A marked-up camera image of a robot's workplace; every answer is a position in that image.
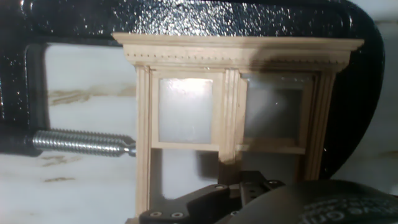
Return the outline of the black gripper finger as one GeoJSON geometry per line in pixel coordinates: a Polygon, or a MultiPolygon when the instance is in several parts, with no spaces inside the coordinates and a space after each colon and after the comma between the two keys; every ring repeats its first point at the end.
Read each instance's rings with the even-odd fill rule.
{"type": "Polygon", "coordinates": [[[227,223],[262,194],[284,186],[259,171],[241,171],[240,183],[213,184],[165,202],[139,215],[139,224],[227,223]]]}

